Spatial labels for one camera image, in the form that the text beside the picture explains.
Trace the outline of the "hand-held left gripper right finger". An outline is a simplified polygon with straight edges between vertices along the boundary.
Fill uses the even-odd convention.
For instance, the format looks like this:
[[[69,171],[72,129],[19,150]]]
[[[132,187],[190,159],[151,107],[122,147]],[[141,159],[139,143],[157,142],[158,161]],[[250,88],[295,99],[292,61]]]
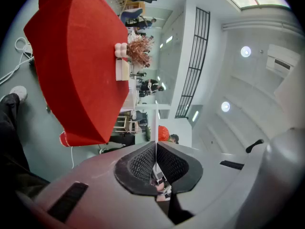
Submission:
[[[158,156],[178,163],[168,213],[169,229],[283,228],[292,223],[305,178],[305,131],[292,128],[245,156],[199,153],[159,142]]]

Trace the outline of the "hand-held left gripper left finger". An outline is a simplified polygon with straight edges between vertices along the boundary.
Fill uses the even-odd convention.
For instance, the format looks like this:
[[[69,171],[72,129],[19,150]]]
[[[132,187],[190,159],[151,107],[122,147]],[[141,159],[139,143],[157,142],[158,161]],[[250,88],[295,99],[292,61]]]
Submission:
[[[36,198],[24,196],[23,204],[44,229],[170,229],[174,224],[153,196],[130,193],[114,174],[122,157],[155,146],[152,141],[89,158],[48,184]],[[87,189],[61,222],[49,210],[74,183]]]

